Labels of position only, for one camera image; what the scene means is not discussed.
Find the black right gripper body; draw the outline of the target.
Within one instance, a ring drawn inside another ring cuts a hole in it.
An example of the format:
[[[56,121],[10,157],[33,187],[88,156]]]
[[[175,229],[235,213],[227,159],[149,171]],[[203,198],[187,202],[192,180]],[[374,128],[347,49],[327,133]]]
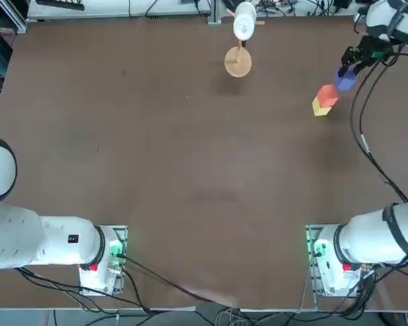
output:
[[[393,52],[390,42],[363,36],[357,46],[348,46],[342,56],[342,66],[371,66],[380,59],[387,59]]]

